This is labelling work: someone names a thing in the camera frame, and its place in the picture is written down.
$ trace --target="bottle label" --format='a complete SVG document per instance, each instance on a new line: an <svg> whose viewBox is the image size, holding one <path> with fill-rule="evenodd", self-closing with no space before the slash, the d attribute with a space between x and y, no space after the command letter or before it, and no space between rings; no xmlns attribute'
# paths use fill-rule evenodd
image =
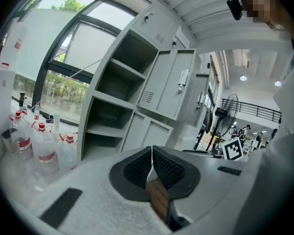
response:
<svg viewBox="0 0 294 235"><path fill-rule="evenodd" d="M30 146L31 146L30 138L28 138L24 142L19 142L20 151L24 151L24 150L28 149Z"/></svg>
<svg viewBox="0 0 294 235"><path fill-rule="evenodd" d="M38 157L39 157L39 162L41 162L43 164L49 164L55 159L56 153L54 151L48 156L38 156Z"/></svg>
<svg viewBox="0 0 294 235"><path fill-rule="evenodd" d="M14 48L20 50L22 45L22 40L18 38L17 42L14 45Z"/></svg>

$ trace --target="glass pane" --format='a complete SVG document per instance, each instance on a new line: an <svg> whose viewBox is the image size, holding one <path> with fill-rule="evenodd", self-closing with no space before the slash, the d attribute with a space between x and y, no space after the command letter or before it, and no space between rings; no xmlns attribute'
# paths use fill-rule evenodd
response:
<svg viewBox="0 0 294 235"><path fill-rule="evenodd" d="M31 0L23 10L27 10L36 0Z"/></svg>
<svg viewBox="0 0 294 235"><path fill-rule="evenodd" d="M79 69L89 66L85 71L94 74L100 63L95 62L103 58L115 38L101 29L81 23L76 33L70 34L63 42L55 60Z"/></svg>
<svg viewBox="0 0 294 235"><path fill-rule="evenodd" d="M11 69L17 74L36 81L40 66L63 27L74 17L73 12L52 9L33 9L21 23L27 28L25 37L17 62ZM11 26L16 30L18 23ZM13 38L6 39L1 53L11 51L7 43Z"/></svg>
<svg viewBox="0 0 294 235"><path fill-rule="evenodd" d="M79 122L89 84L48 71L41 96L41 108L47 114L58 113L61 119Z"/></svg>
<svg viewBox="0 0 294 235"><path fill-rule="evenodd" d="M88 16L104 21L121 30L134 18L133 15L107 3L99 5Z"/></svg>
<svg viewBox="0 0 294 235"><path fill-rule="evenodd" d="M212 92L214 91L215 79L216 79L216 74L215 74L215 71L214 71L213 65L212 65L211 71L210 71L210 77L209 77L209 87Z"/></svg>
<svg viewBox="0 0 294 235"><path fill-rule="evenodd" d="M67 10L77 13L92 1L94 0L42 0L36 8Z"/></svg>
<svg viewBox="0 0 294 235"><path fill-rule="evenodd" d="M35 81L28 79L27 77L16 74L14 78L12 96L16 99L20 99L20 93L25 92L27 96L27 104L31 105L32 97L34 93Z"/></svg>

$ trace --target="railing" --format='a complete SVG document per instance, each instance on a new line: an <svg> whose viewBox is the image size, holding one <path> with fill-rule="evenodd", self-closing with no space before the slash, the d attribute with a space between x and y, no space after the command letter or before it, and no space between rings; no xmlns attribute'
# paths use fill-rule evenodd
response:
<svg viewBox="0 0 294 235"><path fill-rule="evenodd" d="M272 122L278 123L281 118L281 112L275 111L269 108L261 107L254 104L248 104L244 102L236 102L233 100L222 99L222 108L235 110L237 107L238 112L250 114L259 118L264 118Z"/></svg>

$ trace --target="green foliage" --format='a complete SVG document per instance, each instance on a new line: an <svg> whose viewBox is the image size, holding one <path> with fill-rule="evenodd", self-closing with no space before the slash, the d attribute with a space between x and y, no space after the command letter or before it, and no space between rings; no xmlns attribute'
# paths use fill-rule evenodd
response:
<svg viewBox="0 0 294 235"><path fill-rule="evenodd" d="M64 63L64 57L65 57L65 53L62 53L60 56L58 56L58 60L61 63Z"/></svg>
<svg viewBox="0 0 294 235"><path fill-rule="evenodd" d="M62 4L61 6L56 7L53 5L51 7L51 9L53 9L53 10L69 10L69 11L79 12L85 7L86 7L86 5L81 5L76 0L65 0L64 4Z"/></svg>
<svg viewBox="0 0 294 235"><path fill-rule="evenodd" d="M32 96L35 81L16 74L13 87L16 91L25 92L26 95ZM48 87L51 87L49 94L47 92ZM53 96L54 100L58 98L61 101L81 104L86 96L87 90L88 86L74 80L69 80L66 76L63 77L49 71L45 79L42 98Z"/></svg>

